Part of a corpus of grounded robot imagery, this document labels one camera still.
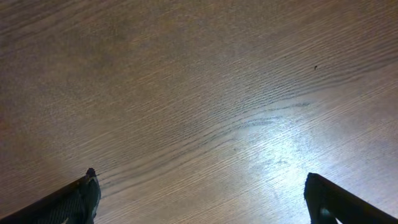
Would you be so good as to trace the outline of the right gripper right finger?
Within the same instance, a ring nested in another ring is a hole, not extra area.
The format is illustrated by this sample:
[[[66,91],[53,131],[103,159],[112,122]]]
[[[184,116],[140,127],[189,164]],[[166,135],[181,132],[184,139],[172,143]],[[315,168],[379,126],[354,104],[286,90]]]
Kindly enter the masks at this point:
[[[307,175],[304,199],[311,224],[397,224],[397,218],[316,173]]]

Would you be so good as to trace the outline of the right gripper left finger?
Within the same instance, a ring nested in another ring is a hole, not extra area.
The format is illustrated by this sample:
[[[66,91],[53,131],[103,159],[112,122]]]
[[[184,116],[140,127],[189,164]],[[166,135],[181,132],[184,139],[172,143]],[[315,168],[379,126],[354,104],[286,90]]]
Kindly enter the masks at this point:
[[[86,174],[1,219],[1,224],[93,224],[101,199],[100,185],[93,168]]]

